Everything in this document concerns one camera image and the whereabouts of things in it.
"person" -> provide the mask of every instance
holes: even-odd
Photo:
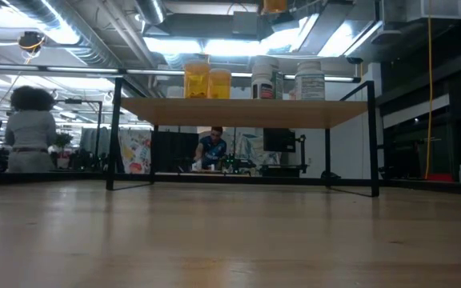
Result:
[[[54,169],[47,148],[56,139],[56,123],[49,112],[54,98],[45,90],[17,88],[10,97],[17,113],[6,124],[5,140],[12,146],[8,157],[11,173],[43,173]]]
[[[208,169],[213,164],[216,166],[225,155],[227,143],[222,139],[222,134],[222,127],[211,127],[211,135],[200,139],[194,160],[200,160],[203,169]]]

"wooden table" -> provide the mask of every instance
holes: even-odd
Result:
[[[122,87],[126,86],[142,97],[122,98]],[[367,92],[366,102],[348,101],[359,91]],[[367,112],[369,126],[369,149],[371,162],[371,180],[354,179],[299,179],[299,178],[238,178],[219,177],[222,183],[264,183],[268,184],[310,184],[330,186],[370,186],[372,197],[379,195],[378,156],[376,145],[375,83],[365,81],[358,85],[340,101],[293,101],[293,100],[257,100],[257,99],[185,99],[185,98],[149,98],[134,88],[123,78],[115,79],[114,110],[111,124],[110,151],[118,148],[118,124],[120,108],[136,114],[138,119],[154,125],[152,130],[151,169],[148,180],[164,182],[201,182],[198,175],[159,175],[155,176],[154,136],[159,126],[225,126],[258,128],[307,128],[325,130],[325,171],[331,171],[330,129],[354,117]],[[115,152],[110,154],[106,188],[114,189]]]
[[[367,111],[366,102],[123,98],[140,120],[167,126],[330,129]]]

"blue t-shirt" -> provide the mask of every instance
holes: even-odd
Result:
[[[202,144],[202,168],[206,169],[211,164],[218,164],[218,160],[225,155],[227,151],[227,143],[220,139],[217,144],[211,140],[211,136],[206,136],[200,139]]]

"man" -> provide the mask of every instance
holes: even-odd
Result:
[[[223,141],[222,134],[222,127],[211,127],[211,135],[200,139],[194,160],[201,160],[203,169],[207,169],[211,164],[216,166],[225,155],[227,143]]]

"belt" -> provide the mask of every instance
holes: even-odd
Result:
[[[12,149],[13,152],[43,152],[47,153],[47,149],[43,148],[14,148]]]

